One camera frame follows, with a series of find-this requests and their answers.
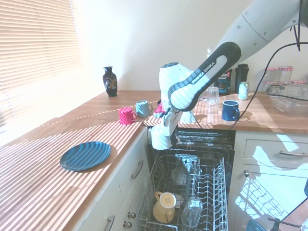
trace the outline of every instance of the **green can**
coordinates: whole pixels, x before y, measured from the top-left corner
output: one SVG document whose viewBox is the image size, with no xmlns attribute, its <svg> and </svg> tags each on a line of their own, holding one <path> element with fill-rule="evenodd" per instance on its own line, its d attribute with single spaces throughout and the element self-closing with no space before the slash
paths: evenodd
<svg viewBox="0 0 308 231">
<path fill-rule="evenodd" d="M 239 86 L 239 100 L 248 100 L 249 83 L 241 82 Z"/>
</svg>

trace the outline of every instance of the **drawer handle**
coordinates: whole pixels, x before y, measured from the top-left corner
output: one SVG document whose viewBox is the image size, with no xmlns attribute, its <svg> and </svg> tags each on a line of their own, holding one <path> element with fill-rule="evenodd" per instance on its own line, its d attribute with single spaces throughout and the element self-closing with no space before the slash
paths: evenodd
<svg viewBox="0 0 308 231">
<path fill-rule="evenodd" d="M 143 160 L 140 160 L 140 161 L 138 162 L 138 169 L 137 169 L 137 172 L 131 175 L 131 179 L 132 179 L 132 180 L 135 179 L 135 178 L 138 176 L 138 174 L 140 173 L 140 171 L 141 171 L 141 169 L 142 169 L 142 166 L 143 166 Z"/>
<path fill-rule="evenodd" d="M 107 223 L 104 231 L 110 231 L 111 230 L 112 225 L 114 224 L 114 220 L 115 220 L 114 215 L 107 218 L 108 223 Z"/>
<path fill-rule="evenodd" d="M 289 156 L 298 156 L 298 157 L 308 157 L 308 155 L 303 154 L 294 154 L 294 153 L 285 153 L 283 151 L 280 152 L 281 155 L 289 155 Z"/>
</svg>

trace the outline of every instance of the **dishwasher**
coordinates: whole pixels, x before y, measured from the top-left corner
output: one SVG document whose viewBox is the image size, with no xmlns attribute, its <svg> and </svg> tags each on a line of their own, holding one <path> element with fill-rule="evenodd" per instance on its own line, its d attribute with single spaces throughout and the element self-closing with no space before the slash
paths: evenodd
<svg viewBox="0 0 308 231">
<path fill-rule="evenodd" d="M 183 128 L 177 130 L 177 136 L 177 144 L 170 149 L 152 148 L 153 167 L 137 215 L 140 226 L 145 231 L 228 231 L 227 195 L 235 132 Z M 185 182 L 180 185 L 172 178 L 172 171 L 179 163 L 187 169 Z M 168 223 L 161 223 L 154 217 L 155 192 L 169 192 L 180 198 L 174 218 Z M 191 197 L 202 201 L 201 216 L 193 228 L 181 220 Z"/>
</svg>

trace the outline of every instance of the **blue mug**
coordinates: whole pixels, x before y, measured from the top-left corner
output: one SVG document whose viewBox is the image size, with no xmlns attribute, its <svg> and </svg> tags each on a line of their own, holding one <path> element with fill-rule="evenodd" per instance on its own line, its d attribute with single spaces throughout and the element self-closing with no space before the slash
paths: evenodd
<svg viewBox="0 0 308 231">
<path fill-rule="evenodd" d="M 235 100 L 226 100 L 222 103 L 222 119 L 235 121 L 240 117 L 239 103 Z"/>
<path fill-rule="evenodd" d="M 147 100 L 140 100 L 136 102 L 136 115 L 139 118 L 145 118 L 150 116 L 150 112 L 153 110 L 152 105 Z"/>
</svg>

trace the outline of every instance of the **window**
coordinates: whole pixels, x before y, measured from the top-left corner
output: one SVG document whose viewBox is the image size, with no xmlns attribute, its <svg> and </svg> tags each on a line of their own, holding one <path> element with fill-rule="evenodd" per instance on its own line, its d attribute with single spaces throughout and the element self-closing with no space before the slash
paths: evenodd
<svg viewBox="0 0 308 231">
<path fill-rule="evenodd" d="M 0 2 L 0 140 L 55 117 L 72 101 L 82 103 L 74 13 L 71 0 Z"/>
</svg>

